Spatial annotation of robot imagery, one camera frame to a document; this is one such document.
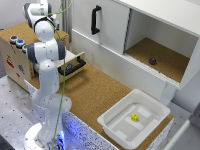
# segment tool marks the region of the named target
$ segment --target white sink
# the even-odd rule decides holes
[[[170,109],[135,89],[98,118],[105,133],[126,149],[136,149],[166,118]],[[131,120],[133,114],[138,121]]]

